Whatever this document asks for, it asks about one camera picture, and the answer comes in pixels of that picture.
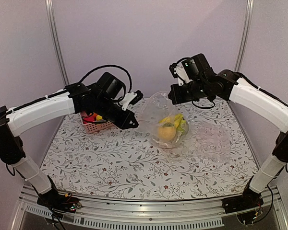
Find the yellow plush banana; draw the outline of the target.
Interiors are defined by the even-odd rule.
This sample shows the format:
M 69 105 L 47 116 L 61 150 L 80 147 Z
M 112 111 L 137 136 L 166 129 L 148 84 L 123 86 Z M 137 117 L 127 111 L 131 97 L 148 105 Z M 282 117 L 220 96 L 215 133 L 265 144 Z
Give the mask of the yellow plush banana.
M 159 121 L 159 123 L 164 123 L 164 124 L 170 123 L 170 124 L 173 124 L 175 128 L 177 128 L 180 123 L 180 120 L 183 118 L 184 118 L 183 114 L 178 113 L 176 115 L 169 115 L 167 117 L 164 117 L 163 119 Z

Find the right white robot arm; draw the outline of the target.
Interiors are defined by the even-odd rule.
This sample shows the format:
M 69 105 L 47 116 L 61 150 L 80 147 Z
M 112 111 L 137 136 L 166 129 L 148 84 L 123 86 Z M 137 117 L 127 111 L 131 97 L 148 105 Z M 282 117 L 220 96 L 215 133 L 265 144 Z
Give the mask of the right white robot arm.
M 168 94 L 173 104 L 194 103 L 201 98 L 212 102 L 219 97 L 250 109 L 279 129 L 271 155 L 249 180 L 245 194 L 239 197 L 240 207 L 249 209 L 256 203 L 257 194 L 288 164 L 288 104 L 256 86 L 242 73 L 229 69 L 215 73 L 204 54 L 182 58 L 172 63 L 169 70 L 178 79 Z

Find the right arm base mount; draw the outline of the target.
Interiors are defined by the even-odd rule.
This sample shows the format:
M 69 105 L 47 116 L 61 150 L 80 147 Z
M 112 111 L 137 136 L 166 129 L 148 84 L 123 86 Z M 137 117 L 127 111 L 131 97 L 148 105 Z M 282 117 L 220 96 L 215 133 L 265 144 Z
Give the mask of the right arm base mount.
M 252 191 L 250 188 L 245 188 L 241 195 L 222 200 L 222 207 L 226 214 L 252 209 L 252 211 L 237 215 L 238 220 L 242 224 L 253 223 L 259 215 L 258 209 L 261 210 L 263 204 L 261 194 Z

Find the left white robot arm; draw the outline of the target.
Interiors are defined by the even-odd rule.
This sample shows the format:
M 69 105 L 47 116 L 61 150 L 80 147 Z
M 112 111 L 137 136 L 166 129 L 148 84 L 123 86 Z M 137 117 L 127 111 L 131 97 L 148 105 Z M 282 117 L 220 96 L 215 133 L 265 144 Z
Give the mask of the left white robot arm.
M 85 74 L 77 83 L 65 86 L 56 93 L 46 95 L 29 103 L 8 109 L 0 108 L 0 160 L 12 166 L 37 191 L 40 199 L 51 208 L 57 208 L 70 200 L 60 195 L 52 180 L 37 164 L 26 156 L 20 135 L 54 118 L 86 112 L 96 113 L 124 130 L 138 127 L 134 112 L 128 106 L 139 102 L 143 94 L 132 92 L 125 84 L 109 72 L 105 72 L 88 86 L 83 81 L 93 72 L 103 68 L 117 68 L 114 64 L 102 65 Z

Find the green plush pepper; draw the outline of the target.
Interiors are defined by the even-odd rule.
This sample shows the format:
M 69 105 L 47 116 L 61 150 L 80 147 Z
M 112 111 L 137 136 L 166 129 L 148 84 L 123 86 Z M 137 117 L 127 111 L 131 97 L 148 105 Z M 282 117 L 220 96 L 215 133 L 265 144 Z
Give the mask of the green plush pepper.
M 177 127 L 177 130 L 181 133 L 181 134 L 186 134 L 189 131 L 189 125 L 187 123 L 187 121 L 183 118 L 180 120 L 180 123 Z

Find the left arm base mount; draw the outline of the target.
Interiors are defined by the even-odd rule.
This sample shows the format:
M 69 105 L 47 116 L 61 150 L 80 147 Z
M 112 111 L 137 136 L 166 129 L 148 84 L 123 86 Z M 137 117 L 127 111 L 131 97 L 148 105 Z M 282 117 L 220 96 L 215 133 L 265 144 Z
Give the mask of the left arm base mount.
M 80 200 L 72 193 L 60 194 L 56 189 L 40 194 L 38 193 L 37 203 L 60 213 L 75 213 L 82 207 Z

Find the red plush tomato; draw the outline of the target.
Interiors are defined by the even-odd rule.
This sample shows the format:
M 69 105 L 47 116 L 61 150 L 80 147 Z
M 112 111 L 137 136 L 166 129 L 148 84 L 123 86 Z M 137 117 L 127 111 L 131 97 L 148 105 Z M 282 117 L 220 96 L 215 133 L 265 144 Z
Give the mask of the red plush tomato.
M 82 121 L 84 124 L 94 123 L 96 121 L 96 116 L 94 114 L 90 114 L 87 116 L 82 116 Z

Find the pink dotted zip bag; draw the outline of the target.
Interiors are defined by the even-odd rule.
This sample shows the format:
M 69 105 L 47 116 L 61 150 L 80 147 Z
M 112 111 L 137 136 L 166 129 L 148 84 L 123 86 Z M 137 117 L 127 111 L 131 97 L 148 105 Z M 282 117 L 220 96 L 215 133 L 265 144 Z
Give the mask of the pink dotted zip bag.
M 164 149 L 178 147 L 189 132 L 185 116 L 172 104 L 166 91 L 145 99 L 138 122 L 140 130 L 149 134 L 153 144 Z

